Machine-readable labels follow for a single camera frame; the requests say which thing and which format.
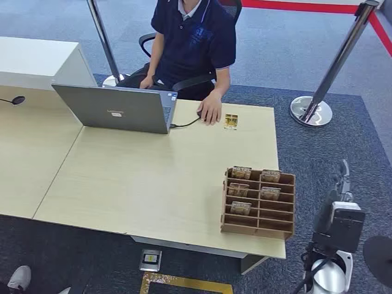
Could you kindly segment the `person's left hand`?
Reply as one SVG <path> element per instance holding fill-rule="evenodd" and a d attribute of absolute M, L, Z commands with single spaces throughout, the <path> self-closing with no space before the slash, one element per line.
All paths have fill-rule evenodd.
<path fill-rule="evenodd" d="M 208 125 L 219 123 L 221 119 L 222 95 L 218 90 L 212 90 L 203 99 L 197 109 L 202 121 Z"/>

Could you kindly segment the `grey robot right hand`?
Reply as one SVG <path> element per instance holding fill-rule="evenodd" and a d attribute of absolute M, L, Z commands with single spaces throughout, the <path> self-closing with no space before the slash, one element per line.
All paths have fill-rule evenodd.
<path fill-rule="evenodd" d="M 338 174 L 335 177 L 335 188 L 331 190 L 326 198 L 326 204 L 331 205 L 333 202 L 353 202 L 353 196 L 350 190 L 350 169 L 345 159 L 339 163 Z"/>

